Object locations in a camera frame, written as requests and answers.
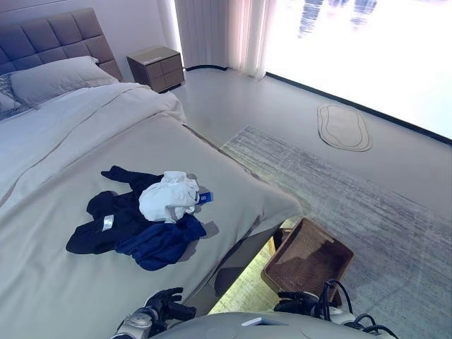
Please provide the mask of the black five-finger left hand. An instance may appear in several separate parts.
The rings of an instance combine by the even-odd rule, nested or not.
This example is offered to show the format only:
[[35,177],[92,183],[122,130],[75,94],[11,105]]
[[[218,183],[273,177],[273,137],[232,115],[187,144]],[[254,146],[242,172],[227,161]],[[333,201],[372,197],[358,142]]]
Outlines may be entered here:
[[188,321],[195,317],[196,307],[180,304],[183,291],[182,287],[175,287],[160,290],[148,298],[144,307],[151,312],[154,327],[166,328],[169,320]]

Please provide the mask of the black five-finger right hand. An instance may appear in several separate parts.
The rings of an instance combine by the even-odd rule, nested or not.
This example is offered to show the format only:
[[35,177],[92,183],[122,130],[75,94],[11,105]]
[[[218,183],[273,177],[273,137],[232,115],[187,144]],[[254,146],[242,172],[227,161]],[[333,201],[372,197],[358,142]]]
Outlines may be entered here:
[[319,297],[310,292],[279,292],[278,297],[280,301],[274,306],[274,311],[316,318],[323,313]]

